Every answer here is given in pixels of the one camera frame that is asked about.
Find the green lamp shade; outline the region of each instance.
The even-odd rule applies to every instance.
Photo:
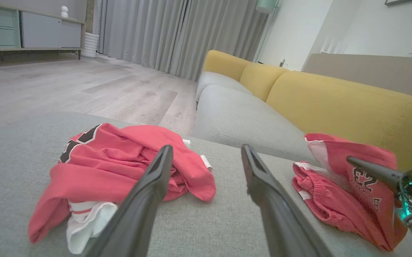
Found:
[[[273,13],[274,7],[276,7],[276,0],[258,0],[255,9],[262,13]]]

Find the cabinet door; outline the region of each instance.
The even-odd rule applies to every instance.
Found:
[[[80,23],[61,21],[61,47],[80,48],[81,27],[82,25]]]
[[[21,13],[24,48],[61,48],[61,19],[30,12]]]

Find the gray ottoman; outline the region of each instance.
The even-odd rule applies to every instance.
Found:
[[[0,129],[0,256],[73,256],[67,250],[66,222],[38,244],[28,240],[28,221],[49,183],[49,170],[67,140],[102,122],[101,117],[58,113],[34,117]],[[148,256],[268,256],[258,207],[246,194],[240,149],[191,138],[191,149],[206,155],[214,168],[217,194],[204,203],[186,194],[158,208]],[[341,232],[315,218],[291,186],[292,163],[261,155],[263,161],[314,224],[335,256],[412,254],[412,235],[395,252],[381,252],[359,236]]]

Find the ribbed white pot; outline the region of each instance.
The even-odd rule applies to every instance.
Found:
[[[81,52],[81,56],[88,58],[96,58],[96,48],[98,47],[99,35],[85,33],[85,48]]]

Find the yellow cushion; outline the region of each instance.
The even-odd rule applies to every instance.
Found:
[[[203,71],[219,73],[239,81],[244,68],[250,63],[224,52],[210,50],[206,54]]]
[[[412,96],[290,71],[274,83],[266,103],[305,133],[386,148],[401,171],[412,168]]]
[[[277,66],[251,63],[245,67],[239,83],[254,96],[266,101],[276,79],[287,71]]]

